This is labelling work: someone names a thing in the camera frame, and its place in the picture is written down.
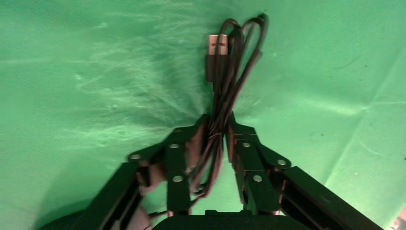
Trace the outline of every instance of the usb connector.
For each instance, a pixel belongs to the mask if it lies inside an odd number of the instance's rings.
[[[206,55],[206,79],[209,82],[214,82],[215,74],[224,74],[224,70],[228,60],[228,40],[227,35],[210,35],[208,44],[208,54]]]
[[[215,54],[217,39],[218,39],[218,35],[213,34],[213,35],[209,36],[209,55]],[[218,53],[221,55],[228,54],[227,35],[225,35],[225,34],[220,35],[220,42],[218,44]]]

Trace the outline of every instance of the cable bundle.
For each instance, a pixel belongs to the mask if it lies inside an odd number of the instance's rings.
[[[259,39],[240,74],[243,55],[256,25],[260,28]],[[233,30],[227,36],[229,53],[222,55],[219,52],[222,35],[226,34],[226,29],[230,26],[233,26]],[[214,74],[211,77],[214,81],[214,98],[213,109],[208,124],[208,140],[198,165],[190,175],[191,194],[197,197],[192,205],[210,194],[220,174],[226,125],[247,77],[259,60],[260,49],[265,39],[267,28],[268,17],[265,14],[249,19],[242,26],[234,19],[227,19],[221,26],[220,35],[217,37],[215,54],[211,55],[214,58],[214,66],[213,69],[208,70]],[[200,184],[209,160],[211,160],[211,167],[208,179],[205,183]]]

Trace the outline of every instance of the bolt head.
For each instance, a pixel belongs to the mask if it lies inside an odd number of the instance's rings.
[[[178,144],[171,144],[171,145],[169,145],[169,148],[176,149],[176,148],[179,148],[179,145]]]
[[[141,156],[138,155],[138,154],[134,154],[134,155],[131,155],[130,158],[133,159],[133,160],[138,160],[138,159],[141,158]]]
[[[262,181],[262,177],[259,176],[259,175],[255,175],[255,176],[254,176],[254,181],[256,181],[256,182],[261,182],[261,181]]]
[[[183,177],[182,177],[182,176],[174,176],[174,177],[172,178],[172,180],[173,180],[174,182],[181,182],[181,181],[183,180]]]
[[[280,165],[286,165],[286,161],[284,161],[284,160],[278,160],[278,164],[280,164]]]

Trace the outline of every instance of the green backdrop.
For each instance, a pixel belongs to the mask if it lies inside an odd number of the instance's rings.
[[[235,113],[386,228],[406,203],[404,0],[2,0],[1,228],[86,207],[127,153],[205,112],[207,36],[270,17]],[[163,184],[144,201],[165,209]],[[239,211],[228,163],[193,210]]]

